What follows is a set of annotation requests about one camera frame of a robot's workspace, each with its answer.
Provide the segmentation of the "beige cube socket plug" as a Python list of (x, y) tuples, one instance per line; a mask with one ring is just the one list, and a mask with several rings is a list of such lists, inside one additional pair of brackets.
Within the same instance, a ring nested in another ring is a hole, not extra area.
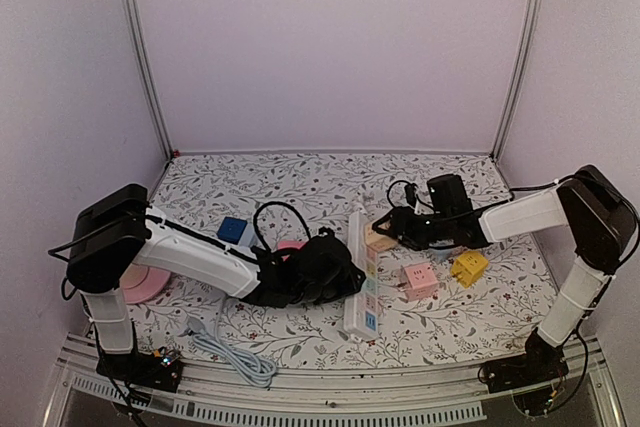
[(364, 240), (367, 247), (375, 252), (384, 252), (396, 247), (398, 242), (386, 235), (380, 234), (373, 229), (373, 223), (369, 222), (364, 227)]

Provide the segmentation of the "white power strip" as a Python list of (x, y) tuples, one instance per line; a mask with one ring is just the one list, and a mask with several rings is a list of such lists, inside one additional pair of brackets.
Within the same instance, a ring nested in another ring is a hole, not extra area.
[(354, 265), (364, 275), (364, 281), (359, 292), (344, 300), (343, 330), (353, 341), (364, 342), (379, 336), (378, 279), (376, 266), (367, 256), (367, 223), (364, 205), (356, 202), (348, 219), (347, 247)]

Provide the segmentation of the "pink cube socket plug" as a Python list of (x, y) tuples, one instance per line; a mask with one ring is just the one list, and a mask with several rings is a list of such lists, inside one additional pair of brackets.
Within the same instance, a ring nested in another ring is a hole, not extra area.
[(422, 300), (438, 292), (439, 282), (428, 263), (403, 266), (398, 287), (408, 302)]

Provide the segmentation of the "yellow cube socket plug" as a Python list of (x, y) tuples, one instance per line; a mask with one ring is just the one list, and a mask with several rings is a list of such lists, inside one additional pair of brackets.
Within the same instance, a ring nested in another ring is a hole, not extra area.
[(478, 251), (467, 251), (455, 258), (450, 273), (464, 288), (471, 287), (485, 272), (489, 260)]

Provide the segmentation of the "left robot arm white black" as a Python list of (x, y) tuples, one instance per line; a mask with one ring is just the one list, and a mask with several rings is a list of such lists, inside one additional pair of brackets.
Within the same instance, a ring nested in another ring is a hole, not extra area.
[(121, 278), (133, 264), (212, 286), (244, 303), (270, 308), (325, 304), (360, 292), (364, 272), (328, 228), (300, 248), (240, 247), (170, 219), (129, 184), (84, 209), (73, 239), (49, 250), (66, 264), (66, 280), (85, 299), (100, 347), (128, 381), (148, 373), (135, 348)]

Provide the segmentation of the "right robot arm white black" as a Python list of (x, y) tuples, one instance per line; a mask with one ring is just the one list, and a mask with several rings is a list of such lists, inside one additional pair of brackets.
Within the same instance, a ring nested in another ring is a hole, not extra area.
[(507, 238), (566, 227), (575, 243), (575, 260), (558, 297), (533, 337), (533, 347), (517, 362), (517, 374), (537, 383), (552, 371), (562, 346), (577, 332), (603, 290), (639, 246), (639, 214), (593, 165), (550, 184), (521, 189), (521, 198), (475, 208), (462, 178), (445, 174), (427, 183), (432, 210), (394, 206), (374, 221), (374, 232), (415, 251), (453, 247), (481, 249)]

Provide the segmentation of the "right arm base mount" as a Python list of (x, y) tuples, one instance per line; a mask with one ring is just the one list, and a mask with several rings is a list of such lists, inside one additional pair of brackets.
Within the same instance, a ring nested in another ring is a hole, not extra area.
[(497, 393), (561, 379), (568, 373), (562, 347), (547, 343), (535, 328), (523, 354), (484, 362), (478, 380), (490, 393)]

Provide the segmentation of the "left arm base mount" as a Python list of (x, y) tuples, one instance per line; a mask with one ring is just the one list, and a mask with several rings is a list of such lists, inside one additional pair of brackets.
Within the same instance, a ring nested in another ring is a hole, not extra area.
[(97, 373), (126, 385), (176, 393), (181, 382), (183, 363), (177, 350), (162, 347), (153, 353), (141, 353), (137, 345), (129, 353), (109, 354), (97, 343)]

